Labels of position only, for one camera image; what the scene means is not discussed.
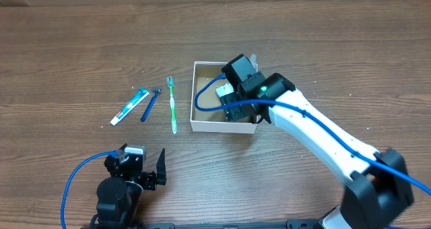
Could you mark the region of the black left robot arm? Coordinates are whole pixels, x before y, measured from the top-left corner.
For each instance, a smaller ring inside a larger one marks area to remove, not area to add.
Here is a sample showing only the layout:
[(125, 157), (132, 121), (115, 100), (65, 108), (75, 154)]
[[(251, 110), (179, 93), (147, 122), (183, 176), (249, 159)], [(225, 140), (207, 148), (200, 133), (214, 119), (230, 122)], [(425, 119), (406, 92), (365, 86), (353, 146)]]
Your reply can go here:
[(97, 214), (90, 222), (91, 228), (144, 228), (143, 222), (135, 216), (139, 200), (145, 190), (154, 191), (158, 185), (165, 185), (166, 150), (160, 152), (156, 171), (143, 171), (146, 148), (124, 144), (109, 155), (104, 165), (110, 177), (104, 179), (96, 190)]

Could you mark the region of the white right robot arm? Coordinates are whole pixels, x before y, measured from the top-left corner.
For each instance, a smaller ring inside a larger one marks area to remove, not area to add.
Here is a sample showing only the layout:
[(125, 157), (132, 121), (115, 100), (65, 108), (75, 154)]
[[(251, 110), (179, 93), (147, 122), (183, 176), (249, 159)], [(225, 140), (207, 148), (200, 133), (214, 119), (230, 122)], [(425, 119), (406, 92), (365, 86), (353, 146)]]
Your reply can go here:
[(399, 152), (381, 153), (357, 140), (318, 111), (284, 76), (224, 71), (220, 79), (233, 87), (222, 102), (228, 119), (236, 120), (241, 112), (274, 124), (300, 141), (341, 182), (341, 203), (301, 226), (386, 228), (413, 204), (413, 179)]

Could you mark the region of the white green soap packet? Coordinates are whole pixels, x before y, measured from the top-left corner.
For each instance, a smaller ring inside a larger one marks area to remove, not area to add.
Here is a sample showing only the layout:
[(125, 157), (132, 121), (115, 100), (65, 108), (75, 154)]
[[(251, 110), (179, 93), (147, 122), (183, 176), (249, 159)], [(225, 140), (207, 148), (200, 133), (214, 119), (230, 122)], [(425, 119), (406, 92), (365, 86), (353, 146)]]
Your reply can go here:
[(221, 98), (222, 96), (231, 94), (234, 92), (234, 88), (231, 84), (224, 84), (215, 89), (216, 94)]

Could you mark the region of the teal toothpaste tube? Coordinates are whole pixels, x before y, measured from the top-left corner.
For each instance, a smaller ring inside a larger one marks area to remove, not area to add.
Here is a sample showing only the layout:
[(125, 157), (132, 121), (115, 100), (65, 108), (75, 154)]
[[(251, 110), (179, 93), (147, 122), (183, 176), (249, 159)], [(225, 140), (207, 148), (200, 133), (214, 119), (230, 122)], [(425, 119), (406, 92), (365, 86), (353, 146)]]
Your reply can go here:
[(110, 121), (112, 126), (116, 126), (120, 123), (142, 100), (149, 96), (149, 92), (144, 88), (140, 87), (136, 94), (126, 103), (120, 112), (118, 112)]

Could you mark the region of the clear spray bottle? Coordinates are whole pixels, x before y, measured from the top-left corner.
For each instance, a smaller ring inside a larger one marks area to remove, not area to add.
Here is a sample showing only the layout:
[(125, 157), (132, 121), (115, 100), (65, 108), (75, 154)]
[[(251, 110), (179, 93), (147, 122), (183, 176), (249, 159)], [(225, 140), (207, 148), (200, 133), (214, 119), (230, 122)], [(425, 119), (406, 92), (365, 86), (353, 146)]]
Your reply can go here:
[(259, 68), (258, 68), (258, 63), (257, 63), (257, 55), (253, 53), (250, 56), (249, 60), (250, 60), (250, 62), (252, 64), (252, 66), (256, 69), (256, 71), (258, 71)]

